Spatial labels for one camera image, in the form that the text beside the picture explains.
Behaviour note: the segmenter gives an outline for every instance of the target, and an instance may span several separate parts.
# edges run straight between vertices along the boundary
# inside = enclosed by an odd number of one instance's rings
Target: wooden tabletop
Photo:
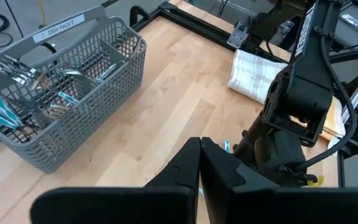
[[[200,11],[181,2],[184,6]],[[240,141],[262,105],[227,87],[234,53],[161,17],[140,33],[148,43],[142,86],[59,170],[43,174],[0,144],[0,224],[29,223],[34,199],[56,187],[141,187],[189,137],[209,136],[220,145]],[[305,156],[326,146],[320,139]],[[335,157],[308,171],[324,174],[325,186],[337,186]],[[199,198],[199,223],[208,223]]]

